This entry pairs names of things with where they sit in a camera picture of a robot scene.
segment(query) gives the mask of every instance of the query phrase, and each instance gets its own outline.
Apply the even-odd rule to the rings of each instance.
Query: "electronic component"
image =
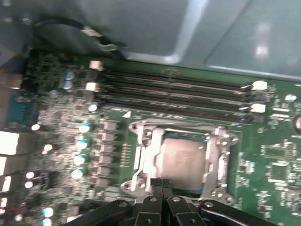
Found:
[[[298,202],[296,204],[296,210],[295,210],[297,213],[301,214],[301,202]]]
[[[84,174],[86,173],[86,170],[81,167],[81,168],[78,168],[78,169],[75,169],[72,173],[71,173],[71,177],[73,179],[80,179],[84,176]]]
[[[41,170],[37,169],[31,172],[28,172],[25,176],[27,179],[37,178],[41,175]]]
[[[97,83],[96,82],[87,82],[86,83],[86,91],[95,92],[97,90]]]
[[[121,184],[123,192],[140,196],[150,192],[151,178],[172,178],[174,188],[195,192],[203,199],[233,203],[225,181],[230,146],[239,141],[238,136],[222,126],[158,118],[135,121],[128,127],[137,135],[138,146],[134,174],[131,181]],[[206,136],[200,136],[201,131],[207,131]],[[127,164],[126,157],[122,163]]]
[[[66,141],[70,144],[74,144],[75,143],[75,136],[68,136]]]
[[[35,140],[36,135],[32,133],[0,131],[0,154],[30,153],[35,148]]]
[[[42,154],[52,153],[53,151],[57,151],[59,146],[57,144],[46,144],[43,147]]]
[[[111,169],[108,167],[100,166],[94,169],[94,171],[99,175],[99,176],[108,176],[111,173]]]
[[[293,117],[293,127],[295,131],[299,134],[301,134],[301,114],[298,113]]]
[[[49,92],[49,96],[50,96],[51,99],[58,98],[59,92],[58,92],[57,90],[51,90],[51,91]]]
[[[116,121],[106,121],[103,124],[103,129],[106,131],[115,131],[118,128],[118,123]]]
[[[88,111],[95,112],[96,110],[97,110],[97,105],[93,104],[88,106]]]
[[[24,184],[25,188],[32,188],[35,186],[40,185],[40,179],[39,178],[33,178],[30,181],[26,181]]]
[[[67,216],[74,217],[77,215],[79,215],[79,206],[76,206],[76,205],[69,206]]]
[[[255,81],[253,82],[252,90],[266,90],[268,83],[266,81]]]
[[[63,89],[66,91],[71,91],[72,86],[73,86],[72,81],[64,81],[63,83]]]
[[[92,129],[92,126],[90,123],[83,123],[79,126],[79,132],[80,133],[88,133]]]
[[[76,166],[82,165],[87,161],[87,155],[86,154],[80,154],[78,156],[74,157],[74,164]]]
[[[205,149],[200,142],[165,139],[157,156],[157,176],[172,178],[175,189],[195,190],[202,187]]]
[[[43,219],[42,226],[52,226],[52,220],[49,218]]]
[[[104,69],[102,62],[99,61],[99,60],[92,60],[92,61],[90,61],[89,68],[97,70],[99,72]]]
[[[53,114],[53,118],[56,119],[56,120],[60,120],[62,118],[62,112],[55,112]]]
[[[89,146],[89,141],[86,140],[86,139],[83,139],[83,140],[79,140],[77,143],[76,143],[76,148],[79,149],[79,150],[82,150],[82,149],[85,149]]]
[[[113,162],[113,157],[107,155],[94,156],[93,159],[100,164],[110,164]]]
[[[41,125],[36,123],[32,125],[32,131],[47,132],[49,131],[49,129],[46,125]]]
[[[73,186],[70,186],[70,185],[65,185],[62,187],[63,189],[63,192],[66,193],[66,194],[71,194],[72,191],[73,191]]]
[[[115,135],[111,133],[103,133],[102,134],[102,141],[114,141],[115,140]]]
[[[21,175],[19,173],[0,176],[0,192],[13,192],[18,189],[20,183]]]
[[[110,184],[110,181],[105,178],[94,178],[92,181],[97,187],[107,187]]]
[[[94,92],[85,90],[83,99],[87,102],[92,102],[94,100]]]
[[[271,176],[269,182],[283,183],[287,177],[287,164],[273,163],[271,165]]]
[[[26,162],[26,155],[0,156],[0,176],[10,175],[20,170],[24,170]]]
[[[54,208],[53,207],[47,207],[45,209],[42,210],[42,215],[45,218],[50,218],[52,217],[54,214]]]
[[[11,180],[9,191],[4,193],[40,194],[32,214],[23,215],[24,222],[41,223],[42,209],[64,203],[64,208],[56,206],[58,214],[49,218],[51,224],[59,225],[69,217],[70,205],[85,211],[86,199],[110,201],[126,195],[133,201],[149,194],[150,178],[173,177],[174,193],[191,197],[192,202],[236,203],[242,211],[273,223],[298,225],[291,221],[298,217],[296,205],[300,202],[298,83],[256,81],[248,76],[238,79],[233,74],[172,66],[167,70],[166,66],[123,60],[117,64],[109,58],[104,60],[107,71],[99,73],[89,69],[90,58],[85,56],[40,51],[33,51],[29,60],[25,79],[37,84],[37,92],[33,98],[25,89],[22,98],[11,94],[18,98],[9,96],[13,108],[8,114],[15,111],[14,115],[21,115],[20,110],[32,106],[22,119],[22,124],[24,119],[30,123],[7,126],[5,119],[4,123],[0,119],[0,126],[14,128],[13,132],[30,130],[38,122],[37,133],[30,131],[37,135],[30,154],[16,155],[28,163],[21,169],[25,174],[41,170],[40,176],[34,173],[33,178],[32,174],[24,178],[29,182],[39,178],[40,184],[26,190],[26,181],[21,178],[22,191],[15,192],[19,189],[18,184],[14,188],[15,173],[0,176],[0,190],[8,190]],[[65,81],[73,83],[72,93],[63,89]],[[79,134],[82,123],[91,124],[88,133]],[[1,143],[5,146],[7,139]],[[42,156],[43,145],[53,143],[59,145],[59,152]],[[84,164],[82,154],[88,157]],[[18,172],[20,166],[18,161],[9,161],[5,173]],[[41,192],[48,172],[59,176],[49,176],[45,187],[54,189]],[[294,189],[292,198],[288,193]],[[262,201],[264,195],[269,201]],[[23,208],[22,196],[16,203],[10,198],[7,208]],[[279,216],[284,207],[283,216]],[[75,219],[79,214],[70,217]]]
[[[109,144],[100,145],[100,152],[111,153],[114,151],[114,146]]]
[[[68,71],[66,74],[65,74],[65,80],[73,80],[75,78],[75,74],[74,72],[72,71]]]

